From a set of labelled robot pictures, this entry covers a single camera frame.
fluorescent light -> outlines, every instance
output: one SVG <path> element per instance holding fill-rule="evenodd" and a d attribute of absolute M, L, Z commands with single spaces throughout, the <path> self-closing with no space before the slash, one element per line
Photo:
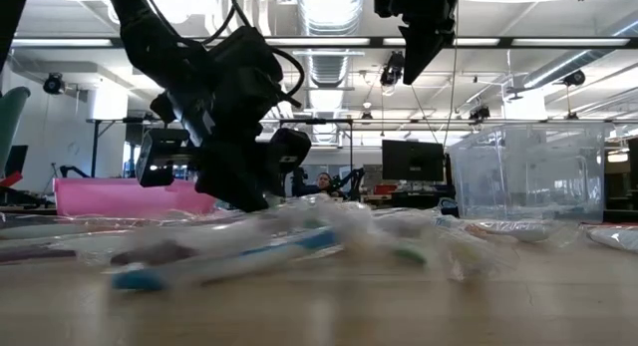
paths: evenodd
<path fill-rule="evenodd" d="M 512 46 L 624 46 L 628 38 L 516 38 Z"/>
<path fill-rule="evenodd" d="M 459 46 L 495 46 L 499 41 L 499 38 L 457 38 L 455 43 Z M 406 41 L 403 38 L 384 38 L 383 45 L 405 46 Z"/>
<path fill-rule="evenodd" d="M 266 43 L 271 46 L 367 46 L 370 38 L 266 38 Z"/>
<path fill-rule="evenodd" d="M 16 38 L 11 47 L 112 47 L 109 39 L 31 39 Z"/>
<path fill-rule="evenodd" d="M 366 53 L 362 51 L 292 51 L 293 56 L 301 57 L 314 57 L 314 56 L 327 56 L 327 57 L 349 57 L 349 56 L 365 56 Z"/>
<path fill-rule="evenodd" d="M 384 46 L 405 46 L 406 40 L 403 38 L 384 38 L 383 45 Z"/>
<path fill-rule="evenodd" d="M 607 161 L 610 163 L 623 163 L 627 162 L 629 157 L 626 154 L 617 154 L 607 156 Z"/>
<path fill-rule="evenodd" d="M 499 38 L 457 38 L 455 41 L 459 46 L 495 46 L 498 42 Z"/>
<path fill-rule="evenodd" d="M 313 151 L 336 151 L 339 149 L 337 146 L 312 146 Z"/>

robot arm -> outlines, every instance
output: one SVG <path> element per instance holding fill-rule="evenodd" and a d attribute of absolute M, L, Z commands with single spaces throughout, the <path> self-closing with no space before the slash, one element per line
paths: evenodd
<path fill-rule="evenodd" d="M 165 123 L 178 120 L 184 127 L 145 136 L 136 167 L 141 185 L 170 184 L 180 161 L 197 170 L 198 192 L 244 211 L 268 207 L 267 191 L 283 195 L 279 176 L 303 162 L 310 141 L 286 129 L 270 143 L 255 141 L 259 121 L 273 106 L 282 100 L 299 105 L 289 97 L 298 88 L 284 95 L 279 87 L 283 73 L 274 54 L 280 52 L 250 26 L 207 50 L 180 37 L 156 7 L 159 12 L 153 11 L 152 0 L 111 1 L 129 60 L 165 88 L 151 109 Z"/>

wooden table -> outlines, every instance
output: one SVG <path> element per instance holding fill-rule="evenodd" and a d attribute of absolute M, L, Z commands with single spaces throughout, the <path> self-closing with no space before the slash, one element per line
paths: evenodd
<path fill-rule="evenodd" d="M 74 262 L 0 266 L 0 345 L 635 345 L 638 255 L 517 248 L 458 284 L 437 265 L 346 255 L 161 293 L 111 291 Z"/>

plastic packaging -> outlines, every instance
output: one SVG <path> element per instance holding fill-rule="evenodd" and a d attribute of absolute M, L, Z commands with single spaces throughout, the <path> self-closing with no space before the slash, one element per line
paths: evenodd
<path fill-rule="evenodd" d="M 165 220 L 9 215 L 0 213 L 0 240 L 45 238 L 69 234 L 114 231 L 144 225 L 161 225 Z"/>
<path fill-rule="evenodd" d="M 434 255 L 448 278 L 470 281 L 515 269 L 518 256 L 510 245 L 477 237 L 469 223 L 434 209 L 394 209 L 376 213 L 375 224 L 395 254 L 427 262 Z"/>
<path fill-rule="evenodd" d="M 293 200 L 231 223 L 182 228 L 160 227 L 134 233 L 120 253 L 113 277 L 116 289 L 160 290 L 266 270 L 339 244 L 353 245 L 369 209 L 336 204 L 321 197 Z"/>
<path fill-rule="evenodd" d="M 511 236 L 520 242 L 543 242 L 555 247 L 567 246 L 581 234 L 578 223 L 558 220 L 466 220 L 465 228 L 477 236 Z"/>
<path fill-rule="evenodd" d="M 619 250 L 638 253 L 637 226 L 595 226 L 587 228 L 587 237 L 592 241 Z"/>

transparent storage container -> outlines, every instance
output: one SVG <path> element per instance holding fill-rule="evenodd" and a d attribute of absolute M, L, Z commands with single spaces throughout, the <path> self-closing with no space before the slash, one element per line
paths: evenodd
<path fill-rule="evenodd" d="M 602 221 L 603 123 L 520 124 L 483 130 L 449 148 L 467 218 Z"/>

